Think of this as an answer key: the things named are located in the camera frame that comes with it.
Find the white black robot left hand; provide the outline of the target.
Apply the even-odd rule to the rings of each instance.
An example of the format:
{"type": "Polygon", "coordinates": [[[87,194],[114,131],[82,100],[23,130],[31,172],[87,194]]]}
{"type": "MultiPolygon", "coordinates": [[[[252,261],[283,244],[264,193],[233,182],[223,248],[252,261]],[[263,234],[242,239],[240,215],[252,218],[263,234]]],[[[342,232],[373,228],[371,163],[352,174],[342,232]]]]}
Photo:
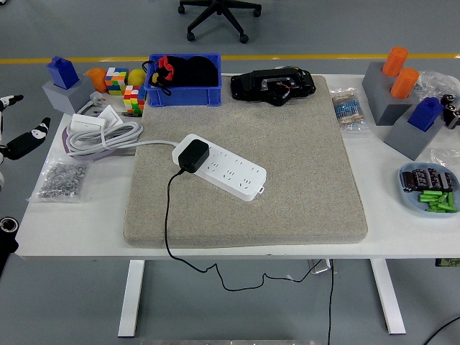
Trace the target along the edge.
{"type": "MultiPolygon", "coordinates": [[[[23,98],[23,95],[1,97],[1,133],[3,133],[3,111],[7,106],[12,106],[23,98]]],[[[34,129],[19,135],[7,144],[1,144],[1,163],[5,158],[18,160],[37,149],[46,139],[50,121],[50,117],[45,117],[34,129]]]]}

